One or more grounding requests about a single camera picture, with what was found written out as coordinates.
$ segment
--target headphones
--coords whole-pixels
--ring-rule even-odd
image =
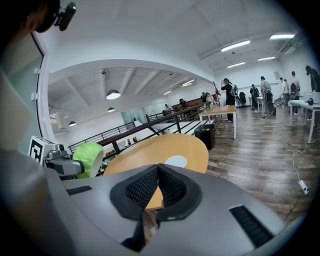
[[[308,102],[308,104],[309,104],[310,106],[312,106],[312,105],[314,104],[313,98],[308,99],[307,102]]]

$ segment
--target wooden handrail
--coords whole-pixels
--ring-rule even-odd
[[[118,141],[124,137],[127,137],[131,134],[135,134],[137,132],[140,132],[142,131],[143,129],[146,129],[146,128],[149,128],[151,126],[154,126],[162,121],[165,121],[167,119],[171,119],[172,117],[175,117],[175,116],[178,116],[178,115],[181,115],[185,112],[188,112],[188,111],[191,111],[191,110],[195,110],[195,109],[198,109],[200,107],[202,107],[203,105],[205,105],[204,103],[201,103],[201,104],[198,104],[198,105],[195,105],[195,106],[191,106],[191,107],[187,107],[186,109],[183,109],[183,110],[180,110],[178,112],[174,112],[172,114],[168,114],[168,115],[165,115],[164,117],[162,118],[158,118],[156,120],[153,120],[153,121],[150,121],[150,122],[147,122],[147,123],[144,123],[142,125],[139,125],[138,127],[135,127],[131,130],[128,130],[128,131],[125,131],[123,133],[120,133],[120,134],[117,134],[117,135],[114,135],[114,136],[111,136],[109,138],[106,138],[102,141],[99,141],[98,144],[100,144],[101,146],[106,146],[108,144],[111,144],[112,142],[114,141]]]

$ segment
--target black box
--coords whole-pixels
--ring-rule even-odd
[[[194,136],[200,139],[208,150],[211,150],[216,143],[215,124],[200,124],[194,130]]]

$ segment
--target white circular disc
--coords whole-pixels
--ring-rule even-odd
[[[165,164],[184,168],[187,166],[187,159],[182,155],[174,155],[169,157]]]

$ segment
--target wooden tabletop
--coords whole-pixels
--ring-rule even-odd
[[[145,165],[164,164],[172,156],[183,156],[185,168],[205,173],[209,154],[205,144],[195,136],[175,133],[164,134],[134,144],[117,155],[104,171],[104,176],[128,171]],[[159,187],[147,205],[147,209],[160,209],[163,196]]]
[[[228,114],[233,113],[236,111],[236,106],[220,106],[215,108],[210,108],[205,111],[202,111],[200,113],[200,116],[211,116],[211,115],[222,115],[222,114]]]

